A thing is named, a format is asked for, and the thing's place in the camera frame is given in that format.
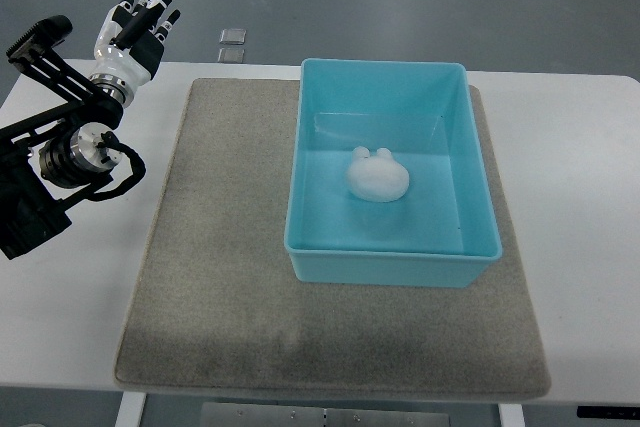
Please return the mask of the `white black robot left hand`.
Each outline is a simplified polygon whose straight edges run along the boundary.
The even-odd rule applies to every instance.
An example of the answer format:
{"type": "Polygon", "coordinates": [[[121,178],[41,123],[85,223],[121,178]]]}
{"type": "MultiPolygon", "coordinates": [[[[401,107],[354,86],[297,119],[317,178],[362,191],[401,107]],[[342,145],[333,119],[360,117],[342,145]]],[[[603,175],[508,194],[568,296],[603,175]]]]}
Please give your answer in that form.
{"type": "Polygon", "coordinates": [[[94,46],[96,65],[90,80],[119,91],[129,101],[156,75],[165,42],[179,20],[169,12],[174,0],[120,0],[103,22],[94,46]]]}

